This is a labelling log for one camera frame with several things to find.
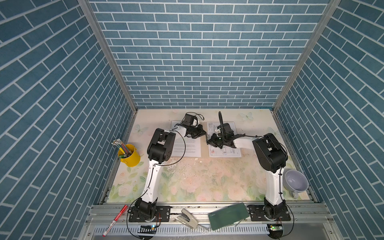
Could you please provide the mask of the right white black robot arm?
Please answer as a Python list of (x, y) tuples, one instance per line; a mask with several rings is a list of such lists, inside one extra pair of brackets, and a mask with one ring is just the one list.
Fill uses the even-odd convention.
[(286, 201), (282, 192), (282, 174), (288, 160), (288, 153), (273, 134), (268, 133), (261, 137), (234, 134), (231, 126), (225, 123), (217, 127), (215, 133), (207, 140), (207, 144), (220, 149), (226, 146), (233, 149), (254, 150), (261, 167), (266, 172), (265, 216), (274, 220), (286, 211)]

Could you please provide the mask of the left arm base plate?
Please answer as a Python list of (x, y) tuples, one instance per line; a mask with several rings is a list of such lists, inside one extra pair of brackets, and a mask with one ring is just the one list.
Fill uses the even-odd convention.
[(143, 213), (140, 213), (139, 210), (133, 208), (130, 211), (129, 222), (130, 223), (143, 223), (143, 222), (155, 222), (156, 217), (160, 214), (161, 222), (169, 222), (171, 214), (171, 206), (157, 206), (156, 213), (154, 217), (146, 217)]

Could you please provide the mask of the beige cardboard folder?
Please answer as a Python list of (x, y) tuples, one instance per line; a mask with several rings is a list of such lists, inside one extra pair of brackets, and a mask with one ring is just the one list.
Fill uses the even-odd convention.
[(208, 145), (206, 144), (206, 138), (205, 136), (203, 137), (200, 137), (200, 140), (201, 140), (201, 157), (205, 158), (205, 157), (209, 157), (209, 147)]

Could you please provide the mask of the diagram paper sheet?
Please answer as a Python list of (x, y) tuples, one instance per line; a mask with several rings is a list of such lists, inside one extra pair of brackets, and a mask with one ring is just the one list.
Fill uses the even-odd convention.
[[(213, 134), (216, 134), (217, 127), (220, 125), (219, 122), (208, 122), (208, 140), (212, 137)], [(234, 149), (228, 146), (223, 146), (222, 149), (215, 148), (211, 145), (209, 147), (209, 156), (211, 158), (241, 158), (241, 150)]]

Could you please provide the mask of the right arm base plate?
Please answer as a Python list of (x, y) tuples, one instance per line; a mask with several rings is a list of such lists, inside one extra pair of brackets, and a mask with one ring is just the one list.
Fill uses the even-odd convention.
[(247, 211), (251, 217), (252, 222), (262, 222), (262, 221), (283, 221), (289, 222), (291, 221), (291, 215), (287, 208), (287, 206), (283, 207), (283, 210), (279, 212), (275, 217), (271, 217), (267, 215), (265, 211), (265, 205), (247, 205)]

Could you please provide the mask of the printed text paper sheet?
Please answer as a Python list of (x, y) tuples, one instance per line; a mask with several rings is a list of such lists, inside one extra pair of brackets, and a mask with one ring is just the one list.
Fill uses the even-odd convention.
[(183, 141), (178, 133), (176, 133), (172, 157), (181, 157), (186, 150), (184, 157), (200, 158), (201, 157), (201, 140), (184, 137)]

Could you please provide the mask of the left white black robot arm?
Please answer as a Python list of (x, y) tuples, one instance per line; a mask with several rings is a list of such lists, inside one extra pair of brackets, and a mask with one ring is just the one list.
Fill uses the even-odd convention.
[(157, 217), (157, 201), (159, 180), (163, 168), (171, 166), (166, 162), (171, 158), (174, 143), (177, 138), (198, 139), (207, 132), (199, 123), (204, 116), (195, 112), (187, 112), (183, 119), (170, 130), (157, 128), (148, 145), (149, 171), (142, 195), (133, 202), (132, 210), (139, 214), (144, 221)]

